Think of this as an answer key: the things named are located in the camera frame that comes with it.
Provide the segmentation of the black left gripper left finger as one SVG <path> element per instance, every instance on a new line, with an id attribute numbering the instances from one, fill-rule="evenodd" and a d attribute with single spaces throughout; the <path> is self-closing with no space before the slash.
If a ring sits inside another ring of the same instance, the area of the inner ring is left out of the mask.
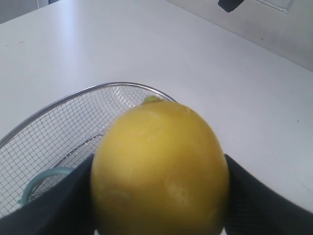
<path id="1" fill-rule="evenodd" d="M 2 235 L 92 235 L 95 222 L 87 157 L 52 189 L 1 218 Z"/>

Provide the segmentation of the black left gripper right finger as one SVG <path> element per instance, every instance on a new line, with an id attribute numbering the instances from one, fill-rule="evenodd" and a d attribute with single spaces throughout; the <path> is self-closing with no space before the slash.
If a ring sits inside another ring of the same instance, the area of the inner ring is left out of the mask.
<path id="1" fill-rule="evenodd" d="M 228 235 L 311 235 L 313 214 L 279 195 L 229 155 L 230 198 L 225 220 Z"/>

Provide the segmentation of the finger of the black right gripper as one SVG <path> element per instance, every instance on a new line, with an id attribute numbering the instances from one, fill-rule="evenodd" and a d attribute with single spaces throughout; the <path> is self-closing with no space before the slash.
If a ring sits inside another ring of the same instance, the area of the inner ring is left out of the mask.
<path id="1" fill-rule="evenodd" d="M 219 0 L 218 6 L 221 7 L 225 12 L 232 12 L 243 2 L 244 0 Z"/>

